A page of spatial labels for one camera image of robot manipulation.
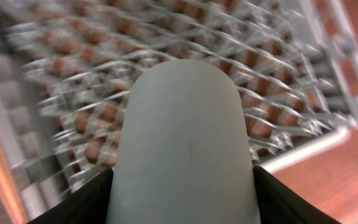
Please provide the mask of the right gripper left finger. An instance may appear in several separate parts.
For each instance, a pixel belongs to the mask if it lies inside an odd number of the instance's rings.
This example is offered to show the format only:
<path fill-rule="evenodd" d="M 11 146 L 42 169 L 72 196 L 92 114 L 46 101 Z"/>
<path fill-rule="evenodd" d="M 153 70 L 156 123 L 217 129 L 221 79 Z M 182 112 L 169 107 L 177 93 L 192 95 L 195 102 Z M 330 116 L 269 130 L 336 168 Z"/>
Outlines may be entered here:
<path fill-rule="evenodd" d="M 105 224 L 114 171 L 109 168 L 29 224 Z"/>

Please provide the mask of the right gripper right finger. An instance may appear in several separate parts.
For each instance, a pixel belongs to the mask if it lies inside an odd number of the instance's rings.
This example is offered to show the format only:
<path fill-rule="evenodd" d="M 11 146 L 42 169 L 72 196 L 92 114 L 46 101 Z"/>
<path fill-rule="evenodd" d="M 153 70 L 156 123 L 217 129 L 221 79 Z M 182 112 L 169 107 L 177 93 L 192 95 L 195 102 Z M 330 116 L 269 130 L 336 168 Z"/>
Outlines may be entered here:
<path fill-rule="evenodd" d="M 339 224 L 261 166 L 252 169 L 262 224 Z"/>

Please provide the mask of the light blue cup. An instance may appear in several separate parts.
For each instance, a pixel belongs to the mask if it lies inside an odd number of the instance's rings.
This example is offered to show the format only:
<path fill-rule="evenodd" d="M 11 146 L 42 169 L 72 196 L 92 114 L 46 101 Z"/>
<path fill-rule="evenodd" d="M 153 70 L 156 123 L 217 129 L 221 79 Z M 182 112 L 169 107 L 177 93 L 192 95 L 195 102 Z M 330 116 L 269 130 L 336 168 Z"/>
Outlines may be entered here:
<path fill-rule="evenodd" d="M 131 88 L 108 223 L 259 223 L 246 124 L 233 81 L 172 60 Z"/>

